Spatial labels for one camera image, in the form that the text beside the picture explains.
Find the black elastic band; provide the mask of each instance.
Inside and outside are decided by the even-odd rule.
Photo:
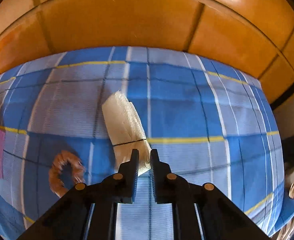
[[[118,145],[123,145],[123,144],[133,143],[133,142],[140,142],[140,141],[143,141],[143,140],[146,140],[146,139],[140,139],[140,140],[137,140],[137,141],[127,142],[127,143],[119,143],[119,144],[115,144],[115,145],[113,145],[113,146],[118,146]]]

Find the checkered tablecloth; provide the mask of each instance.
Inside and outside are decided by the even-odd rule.
[[[118,90],[172,172],[194,184],[212,182],[267,234],[277,230],[282,148],[259,81],[183,52],[105,47],[40,58],[0,75],[1,235],[16,239],[57,201],[48,171],[62,149],[81,158],[87,184],[114,173],[101,105]],[[65,184],[71,187],[68,176]],[[116,239],[173,239],[171,206],[154,203],[149,173],[138,179],[136,202],[118,210]]]

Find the black stripe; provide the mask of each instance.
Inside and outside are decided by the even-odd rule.
[[[282,95],[280,95],[272,104],[270,104],[271,110],[273,111],[278,106],[282,105],[293,94],[294,94],[294,83]]]

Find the orange ring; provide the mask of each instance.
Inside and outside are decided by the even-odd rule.
[[[62,174],[63,166],[67,163],[71,165],[71,176],[74,183],[84,182],[85,168],[80,163],[80,159],[71,152],[62,150],[61,153],[55,156],[52,167],[48,172],[50,189],[60,198],[68,191],[64,187],[63,181],[59,178]]]

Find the cream fabric bundle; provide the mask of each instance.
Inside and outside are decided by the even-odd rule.
[[[103,116],[115,153],[115,169],[130,160],[133,149],[139,150],[140,176],[150,169],[151,148],[134,105],[121,92],[112,94],[103,103]]]

